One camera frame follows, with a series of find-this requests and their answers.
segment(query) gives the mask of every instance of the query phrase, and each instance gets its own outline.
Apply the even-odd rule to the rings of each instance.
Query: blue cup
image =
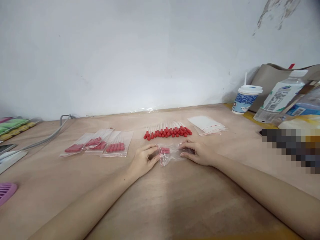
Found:
[[[232,112],[235,114],[244,114],[262,92],[263,90],[260,86],[243,85],[238,89],[238,95],[236,100],[234,100]]]

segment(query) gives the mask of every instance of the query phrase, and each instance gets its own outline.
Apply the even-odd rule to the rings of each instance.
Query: person's left hand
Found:
[[[159,154],[149,160],[149,156],[157,150],[158,147],[155,144],[149,144],[137,149],[136,154],[129,167],[130,172],[135,174],[138,178],[149,172],[151,168],[153,168],[155,163],[160,160]]]

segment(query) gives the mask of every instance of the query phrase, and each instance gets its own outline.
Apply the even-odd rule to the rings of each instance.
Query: hand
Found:
[[[215,153],[211,147],[201,142],[193,142],[190,138],[184,140],[179,148],[193,149],[195,154],[183,152],[180,154],[180,156],[189,158],[195,163],[198,163],[203,166],[213,166],[215,157],[218,156],[218,154]]]
[[[157,154],[151,160],[149,156],[158,150],[157,145],[149,144],[137,149],[136,154],[129,167],[131,173],[135,174],[138,178],[145,175],[153,168],[156,162],[160,160],[160,155]]]

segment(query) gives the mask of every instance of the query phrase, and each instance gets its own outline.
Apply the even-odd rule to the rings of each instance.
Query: white straw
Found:
[[[244,85],[247,85],[247,72],[244,75]]]

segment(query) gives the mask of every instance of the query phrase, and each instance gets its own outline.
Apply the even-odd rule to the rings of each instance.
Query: cable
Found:
[[[68,116],[68,118],[62,123],[62,117],[63,117],[63,116]],[[9,156],[12,156],[13,154],[16,154],[16,153],[18,153],[18,152],[20,152],[20,151],[27,150],[27,149],[30,149],[30,148],[33,148],[33,147],[37,147],[37,146],[40,146],[41,144],[44,144],[44,143],[50,141],[52,138],[54,138],[54,137],[60,132],[61,128],[62,128],[63,125],[68,121],[69,118],[74,118],[74,117],[71,116],[71,114],[69,114],[69,115],[62,115],[62,116],[60,117],[60,127],[59,127],[53,134],[51,134],[49,137],[47,137],[46,139],[44,139],[44,140],[42,140],[42,141],[40,141],[40,142],[33,143],[33,144],[31,144],[31,145],[29,145],[29,146],[27,146],[27,147],[21,148],[21,149],[17,150],[16,152],[12,152],[11,154],[6,155],[5,157],[2,157],[2,158],[0,157],[0,161],[3,160],[3,159],[5,159],[5,158],[7,158],[7,157],[9,157]]]

